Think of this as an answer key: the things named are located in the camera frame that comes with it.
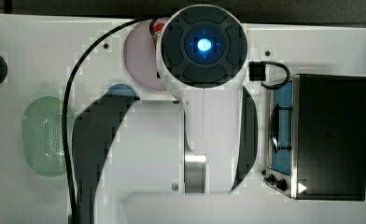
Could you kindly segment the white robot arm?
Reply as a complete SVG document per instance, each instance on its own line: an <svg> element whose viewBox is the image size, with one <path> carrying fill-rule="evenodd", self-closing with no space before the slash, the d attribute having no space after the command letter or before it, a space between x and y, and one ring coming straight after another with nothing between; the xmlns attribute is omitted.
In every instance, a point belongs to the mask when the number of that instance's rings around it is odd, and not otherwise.
<svg viewBox="0 0 366 224"><path fill-rule="evenodd" d="M156 57L164 87L184 109L185 146L144 160L130 152L110 168L112 142L139 98L119 89L89 105L73 132L82 224L126 224L128 196L170 191L175 178L184 193L228 193L251 168L240 161L245 127L257 121L246 111L254 102L243 86L249 44L240 21L221 7L185 7L162 27Z"/></svg>

